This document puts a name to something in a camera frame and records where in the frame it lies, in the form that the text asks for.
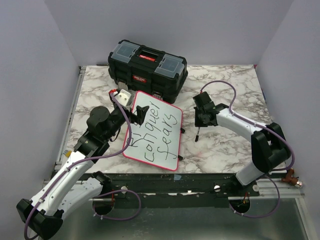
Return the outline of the black and white marker pen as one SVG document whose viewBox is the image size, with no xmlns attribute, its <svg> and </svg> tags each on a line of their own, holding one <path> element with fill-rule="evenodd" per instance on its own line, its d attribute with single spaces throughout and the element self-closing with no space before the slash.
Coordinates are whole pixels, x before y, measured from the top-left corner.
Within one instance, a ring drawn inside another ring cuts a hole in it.
<svg viewBox="0 0 320 240">
<path fill-rule="evenodd" d="M 197 128 L 197 133 L 196 133 L 196 136 L 195 136 L 195 142 L 198 142 L 198 141 L 199 141 L 200 129 L 201 129 L 201 127 L 198 127 L 198 128 Z"/>
</svg>

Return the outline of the pink framed whiteboard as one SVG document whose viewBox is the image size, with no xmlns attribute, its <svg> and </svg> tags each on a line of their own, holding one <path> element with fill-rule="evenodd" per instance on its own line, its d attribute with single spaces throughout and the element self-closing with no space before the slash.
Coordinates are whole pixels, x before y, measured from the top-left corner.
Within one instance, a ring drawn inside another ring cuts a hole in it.
<svg viewBox="0 0 320 240">
<path fill-rule="evenodd" d="M 122 155 L 154 167 L 176 171 L 179 165 L 183 111 L 172 104 L 138 91 L 132 105 L 148 106 L 143 124 L 131 124 L 131 139 Z"/>
</svg>

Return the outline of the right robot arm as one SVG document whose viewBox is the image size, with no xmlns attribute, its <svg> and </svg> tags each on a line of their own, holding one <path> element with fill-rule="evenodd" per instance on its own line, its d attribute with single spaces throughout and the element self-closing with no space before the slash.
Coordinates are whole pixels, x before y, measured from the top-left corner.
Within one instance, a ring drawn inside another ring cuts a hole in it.
<svg viewBox="0 0 320 240">
<path fill-rule="evenodd" d="M 279 124 L 255 122 L 236 113 L 224 103 L 215 104 L 206 91 L 194 96 L 193 101 L 194 121 L 198 129 L 220 126 L 251 144 L 251 162 L 239 170 L 235 174 L 235 180 L 230 183 L 230 191 L 234 195 L 243 195 L 251 182 L 294 157 Z"/>
</svg>

